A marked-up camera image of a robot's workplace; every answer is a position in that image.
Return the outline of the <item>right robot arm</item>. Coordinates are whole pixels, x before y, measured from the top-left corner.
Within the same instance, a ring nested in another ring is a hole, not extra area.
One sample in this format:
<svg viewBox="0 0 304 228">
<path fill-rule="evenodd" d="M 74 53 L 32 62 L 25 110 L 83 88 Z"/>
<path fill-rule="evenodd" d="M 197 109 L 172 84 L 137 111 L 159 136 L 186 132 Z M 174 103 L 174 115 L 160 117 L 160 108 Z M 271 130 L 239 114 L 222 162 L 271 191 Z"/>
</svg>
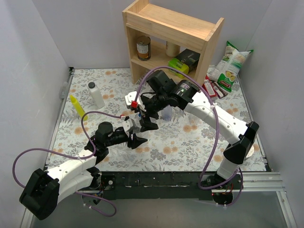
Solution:
<svg viewBox="0 0 304 228">
<path fill-rule="evenodd" d="M 240 165 L 253 147 L 259 125 L 254 121 L 241 121 L 223 110 L 211 100 L 207 91 L 189 76 L 175 83 L 161 67 L 157 67 L 145 75 L 140 85 L 144 82 L 148 82 L 155 95 L 152 98 L 140 98 L 141 88 L 138 88 L 132 100 L 132 107 L 140 108 L 149 116 L 167 106 L 178 107 L 204 121 L 216 130 L 210 156 L 215 152 L 220 135 L 227 140 L 228 147 L 217 169 L 215 185 L 203 187 L 198 183 L 198 187 L 210 190 L 217 187 L 225 189 L 231 185 L 232 178 L 241 172 Z"/>
</svg>

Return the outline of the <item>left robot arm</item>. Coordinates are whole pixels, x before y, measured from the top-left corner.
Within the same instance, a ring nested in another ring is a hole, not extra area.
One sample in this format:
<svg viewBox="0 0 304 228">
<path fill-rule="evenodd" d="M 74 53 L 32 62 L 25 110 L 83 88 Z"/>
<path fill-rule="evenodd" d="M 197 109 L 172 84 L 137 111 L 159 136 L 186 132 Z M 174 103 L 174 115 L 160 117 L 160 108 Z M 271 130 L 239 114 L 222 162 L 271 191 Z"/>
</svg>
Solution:
<svg viewBox="0 0 304 228">
<path fill-rule="evenodd" d="M 108 147 L 125 142 L 128 148 L 135 149 L 147 142 L 147 139 L 137 136 L 145 130 L 132 119 L 124 121 L 116 129 L 110 122 L 100 123 L 76 159 L 69 159 L 47 171 L 35 170 L 25 185 L 20 203 L 38 219 L 44 220 L 69 195 L 86 187 L 98 189 L 101 178 L 96 165 L 108 155 Z"/>
</svg>

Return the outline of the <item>blue tinted plastic bottle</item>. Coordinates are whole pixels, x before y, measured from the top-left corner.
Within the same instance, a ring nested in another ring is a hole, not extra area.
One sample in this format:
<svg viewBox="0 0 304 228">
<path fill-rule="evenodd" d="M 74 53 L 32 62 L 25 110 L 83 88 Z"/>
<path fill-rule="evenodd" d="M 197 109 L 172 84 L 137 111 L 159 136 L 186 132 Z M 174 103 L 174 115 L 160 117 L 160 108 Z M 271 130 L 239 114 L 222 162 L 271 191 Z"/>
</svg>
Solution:
<svg viewBox="0 0 304 228">
<path fill-rule="evenodd" d="M 161 111 L 162 119 L 165 121 L 171 121 L 172 119 L 172 107 L 167 106 Z"/>
</svg>

